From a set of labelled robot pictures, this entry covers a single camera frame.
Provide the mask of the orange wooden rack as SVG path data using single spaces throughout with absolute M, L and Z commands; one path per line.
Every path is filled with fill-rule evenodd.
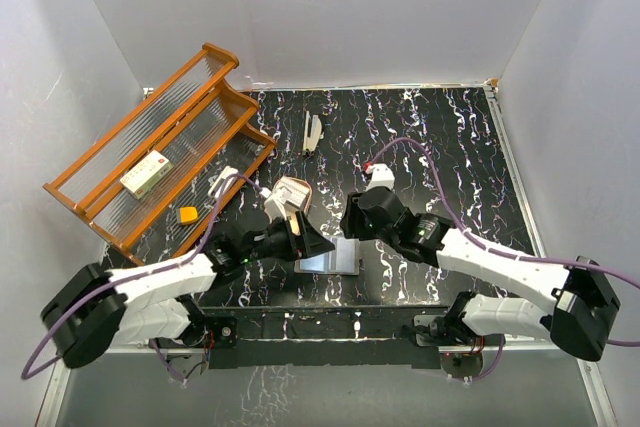
M 238 65 L 230 51 L 203 44 L 44 189 L 134 264 L 185 254 L 210 218 L 209 179 L 227 165 L 251 176 L 276 147 L 251 123 L 258 102 L 226 80 Z M 152 150 L 173 168 L 136 199 L 120 178 Z M 185 206 L 197 208 L 195 223 L 179 223 Z

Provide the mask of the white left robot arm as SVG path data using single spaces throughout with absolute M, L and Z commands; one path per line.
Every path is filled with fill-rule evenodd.
M 221 222 L 186 254 L 142 267 L 104 270 L 87 264 L 41 311 L 45 339 L 69 369 L 94 362 L 117 344 L 167 338 L 197 345 L 207 323 L 189 311 L 182 297 L 230 282 L 257 260 L 295 262 L 334 251 L 304 213 L 295 218 L 270 220 L 258 212 Z

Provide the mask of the white box on rack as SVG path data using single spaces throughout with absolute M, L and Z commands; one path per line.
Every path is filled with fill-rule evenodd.
M 136 199 L 144 197 L 173 168 L 171 161 L 156 150 L 149 152 L 123 177 L 120 184 Z

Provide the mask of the white stapler near rack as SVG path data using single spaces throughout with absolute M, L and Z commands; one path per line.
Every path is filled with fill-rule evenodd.
M 236 168 L 233 168 L 229 165 L 225 166 L 217 177 L 209 179 L 209 189 L 207 191 L 207 196 L 214 200 L 219 200 L 224 191 L 227 180 L 229 178 L 234 179 L 237 173 L 238 170 Z

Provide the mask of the stack of white cards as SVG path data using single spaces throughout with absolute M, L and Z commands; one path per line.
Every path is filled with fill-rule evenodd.
M 306 182 L 300 181 L 296 178 L 287 177 L 284 180 L 284 185 L 289 191 L 287 198 L 288 203 L 295 205 L 298 208 L 307 203 L 311 189 Z

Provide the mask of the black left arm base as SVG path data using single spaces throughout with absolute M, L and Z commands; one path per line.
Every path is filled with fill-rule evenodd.
M 180 344 L 186 348 L 201 348 L 202 359 L 184 373 L 177 370 L 171 359 L 165 355 L 159 345 L 161 339 L 169 339 L 174 344 Z M 233 348 L 237 344 L 237 321 L 231 317 L 198 316 L 190 322 L 179 334 L 173 337 L 161 335 L 149 340 L 149 346 L 155 351 L 160 361 L 167 369 L 171 377 L 180 382 L 183 387 L 187 385 L 194 373 L 202 374 L 210 367 L 213 352 L 216 348 Z

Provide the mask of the orange yellow small object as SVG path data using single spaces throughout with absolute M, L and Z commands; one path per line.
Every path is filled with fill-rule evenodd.
M 198 218 L 199 214 L 195 206 L 185 206 L 178 210 L 178 221 L 181 225 L 193 224 Z

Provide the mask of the white stapler on table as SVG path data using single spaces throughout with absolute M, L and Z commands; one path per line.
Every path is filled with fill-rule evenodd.
M 323 137 L 323 124 L 318 115 L 312 115 L 309 111 L 305 112 L 305 126 L 303 136 L 302 154 L 304 156 L 312 155 Z

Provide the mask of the black right arm base motor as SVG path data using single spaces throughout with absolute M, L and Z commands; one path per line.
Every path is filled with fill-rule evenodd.
M 492 347 L 503 349 L 506 338 L 501 334 L 474 334 L 462 321 L 445 313 L 419 311 L 403 321 L 394 336 L 408 340 L 412 345 L 437 348 L 445 357 L 482 357 Z

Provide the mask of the beige oval plastic tray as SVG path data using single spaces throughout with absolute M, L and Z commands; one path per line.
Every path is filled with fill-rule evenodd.
M 274 185 L 272 197 L 277 218 L 283 218 L 289 222 L 294 235 L 300 234 L 300 225 L 296 213 L 308 213 L 312 188 L 302 179 L 283 176 Z

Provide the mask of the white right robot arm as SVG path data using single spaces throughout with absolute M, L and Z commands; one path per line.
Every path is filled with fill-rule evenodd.
M 504 288 L 508 296 L 459 293 L 444 315 L 414 323 L 426 342 L 466 344 L 491 335 L 548 340 L 567 354 L 602 358 L 620 300 L 595 263 L 548 262 L 481 239 L 452 220 L 414 214 L 387 187 L 347 197 L 345 237 L 379 240 L 405 259 Z

